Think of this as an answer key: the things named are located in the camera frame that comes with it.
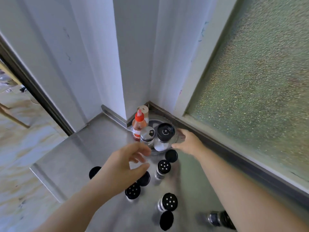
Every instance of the tiled floor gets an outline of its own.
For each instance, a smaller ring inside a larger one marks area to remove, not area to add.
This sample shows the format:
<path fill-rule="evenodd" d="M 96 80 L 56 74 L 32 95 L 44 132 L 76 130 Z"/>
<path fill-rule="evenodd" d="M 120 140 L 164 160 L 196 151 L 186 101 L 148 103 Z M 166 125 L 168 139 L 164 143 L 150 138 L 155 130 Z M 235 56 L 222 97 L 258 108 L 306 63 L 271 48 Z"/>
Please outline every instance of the tiled floor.
<path fill-rule="evenodd" d="M 18 89 L 0 93 L 0 102 L 31 127 L 0 115 L 0 232 L 32 231 L 60 205 L 29 167 L 67 135 Z"/>

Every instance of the black lid with holes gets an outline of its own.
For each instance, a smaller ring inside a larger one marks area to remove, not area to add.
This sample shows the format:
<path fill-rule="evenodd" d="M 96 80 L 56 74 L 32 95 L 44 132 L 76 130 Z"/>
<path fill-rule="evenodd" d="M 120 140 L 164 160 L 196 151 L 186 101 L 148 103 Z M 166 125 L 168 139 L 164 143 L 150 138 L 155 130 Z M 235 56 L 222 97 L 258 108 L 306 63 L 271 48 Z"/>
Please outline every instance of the black lid with holes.
<path fill-rule="evenodd" d="M 172 193 L 166 193 L 162 198 L 163 207 L 168 211 L 174 211 L 178 206 L 177 197 Z"/>
<path fill-rule="evenodd" d="M 174 222 L 174 215 L 171 211 L 166 211 L 161 215 L 160 227 L 162 230 L 167 231 L 172 227 Z"/>
<path fill-rule="evenodd" d="M 129 199 L 136 199 L 141 193 L 141 187 L 139 184 L 134 183 L 125 190 L 125 194 Z"/>
<path fill-rule="evenodd" d="M 92 168 L 89 172 L 89 178 L 92 179 L 97 173 L 98 171 L 101 169 L 100 166 L 96 166 L 94 168 Z"/>
<path fill-rule="evenodd" d="M 174 163 L 178 160 L 178 154 L 174 149 L 170 149 L 165 152 L 165 159 L 170 163 Z"/>
<path fill-rule="evenodd" d="M 168 142 L 175 134 L 175 128 L 169 123 L 158 125 L 157 136 L 162 142 Z"/>
<path fill-rule="evenodd" d="M 149 184 L 149 182 L 150 182 L 150 174 L 149 174 L 149 172 L 146 171 L 145 174 L 140 179 L 138 179 L 136 182 L 141 187 L 147 186 Z"/>
<path fill-rule="evenodd" d="M 158 163 L 158 170 L 161 174 L 167 174 L 171 171 L 171 164 L 167 160 L 160 160 Z"/>

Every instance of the frosted glass window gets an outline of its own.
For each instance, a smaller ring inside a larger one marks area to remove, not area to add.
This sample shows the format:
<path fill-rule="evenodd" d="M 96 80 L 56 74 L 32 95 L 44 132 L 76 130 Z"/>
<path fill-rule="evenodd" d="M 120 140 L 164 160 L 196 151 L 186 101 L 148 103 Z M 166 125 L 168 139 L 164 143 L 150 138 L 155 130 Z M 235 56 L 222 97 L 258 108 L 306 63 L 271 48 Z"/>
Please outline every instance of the frosted glass window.
<path fill-rule="evenodd" d="M 309 0 L 245 0 L 187 114 L 309 181 Z"/>

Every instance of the left hand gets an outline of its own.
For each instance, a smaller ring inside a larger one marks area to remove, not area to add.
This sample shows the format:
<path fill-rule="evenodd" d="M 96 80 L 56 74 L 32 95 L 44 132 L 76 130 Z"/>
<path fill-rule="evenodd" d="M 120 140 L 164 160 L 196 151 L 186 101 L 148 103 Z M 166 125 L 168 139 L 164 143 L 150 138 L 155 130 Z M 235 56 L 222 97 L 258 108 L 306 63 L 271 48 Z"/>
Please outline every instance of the left hand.
<path fill-rule="evenodd" d="M 143 156 L 149 156 L 151 150 L 145 144 L 135 142 L 113 152 L 100 171 L 89 182 L 98 196 L 106 200 L 118 195 L 141 178 L 150 164 L 145 163 Z M 130 169 L 129 162 L 144 163 Z"/>

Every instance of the bottle label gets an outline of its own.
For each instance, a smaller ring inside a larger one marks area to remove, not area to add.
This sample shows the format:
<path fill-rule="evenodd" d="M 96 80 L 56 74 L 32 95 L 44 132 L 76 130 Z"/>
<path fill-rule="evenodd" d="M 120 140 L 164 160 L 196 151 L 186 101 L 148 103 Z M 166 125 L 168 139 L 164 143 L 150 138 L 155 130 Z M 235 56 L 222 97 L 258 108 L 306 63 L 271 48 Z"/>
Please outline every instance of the bottle label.
<path fill-rule="evenodd" d="M 141 131 L 140 130 L 135 130 L 134 128 L 132 128 L 132 133 L 137 138 L 141 137 Z"/>

